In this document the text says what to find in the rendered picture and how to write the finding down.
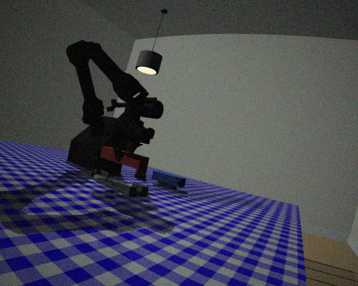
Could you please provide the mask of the blue rectangular block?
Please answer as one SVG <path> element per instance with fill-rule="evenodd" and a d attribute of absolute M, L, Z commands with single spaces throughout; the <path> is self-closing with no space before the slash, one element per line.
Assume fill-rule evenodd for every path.
<path fill-rule="evenodd" d="M 153 171 L 152 179 L 180 188 L 184 187 L 186 183 L 186 178 L 180 178 L 178 176 L 169 175 L 159 171 Z"/>

